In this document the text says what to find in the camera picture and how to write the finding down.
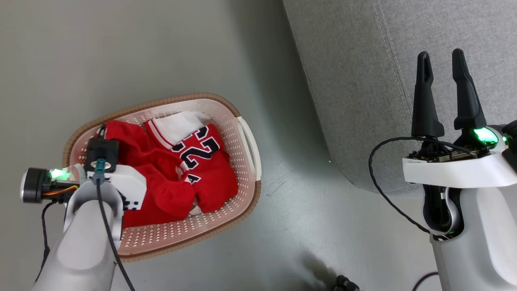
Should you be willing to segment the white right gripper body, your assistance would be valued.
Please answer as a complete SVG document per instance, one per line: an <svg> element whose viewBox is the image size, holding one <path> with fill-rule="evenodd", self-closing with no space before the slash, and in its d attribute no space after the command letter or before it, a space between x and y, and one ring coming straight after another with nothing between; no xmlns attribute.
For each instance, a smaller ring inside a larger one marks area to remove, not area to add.
<svg viewBox="0 0 517 291"><path fill-rule="evenodd" d="M506 138L500 125L489 125L483 131L491 131L498 144L489 155L467 160L431 163L403 158L403 176L406 182L451 188L492 188L516 184L516 171L504 159Z"/></svg>

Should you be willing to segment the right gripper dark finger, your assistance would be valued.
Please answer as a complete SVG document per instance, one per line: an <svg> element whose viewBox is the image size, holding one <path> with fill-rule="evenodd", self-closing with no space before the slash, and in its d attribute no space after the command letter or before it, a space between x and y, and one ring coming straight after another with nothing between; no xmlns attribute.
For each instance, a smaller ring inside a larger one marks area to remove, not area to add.
<svg viewBox="0 0 517 291"><path fill-rule="evenodd" d="M464 51L460 48L452 52L452 75L456 83L457 117L454 128L480 129L486 127L486 119L479 101L473 78L469 73Z"/></svg>
<svg viewBox="0 0 517 291"><path fill-rule="evenodd" d="M438 119L432 94L434 81L428 52L417 57L416 84L412 109L412 130L414 137L439 138L445 135L443 124Z"/></svg>

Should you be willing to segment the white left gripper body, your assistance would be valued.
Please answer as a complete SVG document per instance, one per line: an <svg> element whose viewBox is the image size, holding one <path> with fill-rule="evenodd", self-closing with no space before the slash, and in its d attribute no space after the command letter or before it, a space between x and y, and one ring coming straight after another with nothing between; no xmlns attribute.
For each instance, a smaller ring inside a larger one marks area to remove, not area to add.
<svg viewBox="0 0 517 291"><path fill-rule="evenodd" d="M85 182L93 180L82 164L66 168L29 168L21 179L21 199L24 203L44 200L66 205L73 193ZM136 169L119 165L114 173L105 173L105 183L111 183L122 197L124 210L139 210L147 191L147 182Z"/></svg>

